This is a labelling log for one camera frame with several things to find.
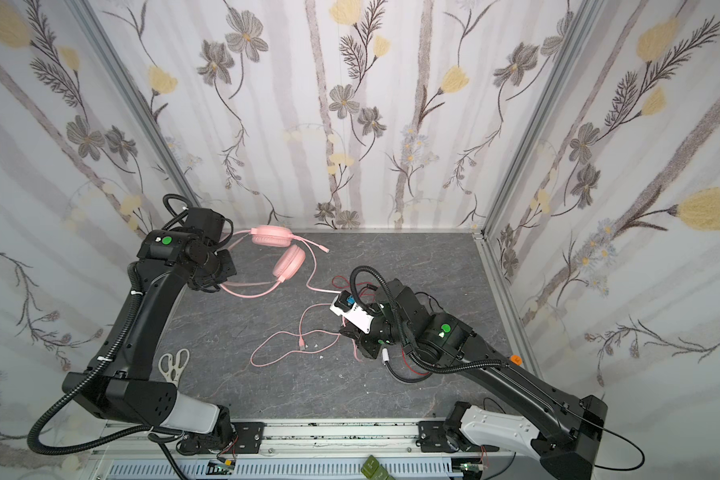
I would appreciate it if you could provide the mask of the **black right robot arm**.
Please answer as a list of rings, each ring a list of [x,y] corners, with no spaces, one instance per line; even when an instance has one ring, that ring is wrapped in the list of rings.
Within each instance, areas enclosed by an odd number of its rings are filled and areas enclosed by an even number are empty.
[[[600,398],[576,397],[546,383],[471,326],[426,307],[410,287],[386,281],[372,267],[356,267],[330,308],[347,321],[340,333],[364,357],[387,363],[389,348],[398,346],[422,369],[419,381],[460,375],[512,410],[496,413],[458,402],[445,423],[449,437],[534,459],[555,479],[589,479],[599,469],[598,453],[609,432],[608,407]]]

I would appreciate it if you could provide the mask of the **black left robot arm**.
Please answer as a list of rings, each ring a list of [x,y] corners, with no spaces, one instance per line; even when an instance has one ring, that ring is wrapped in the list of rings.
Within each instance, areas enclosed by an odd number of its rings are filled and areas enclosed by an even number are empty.
[[[26,442],[32,452],[66,456],[142,432],[184,437],[193,454],[220,451],[235,440],[228,408],[151,377],[158,343],[181,294],[187,289],[216,293],[235,275],[227,249],[233,234],[229,218],[187,205],[143,239],[127,267],[130,288],[112,331],[84,371],[67,374],[62,397],[30,428]],[[127,426],[76,445],[45,444],[43,430],[70,403]]]

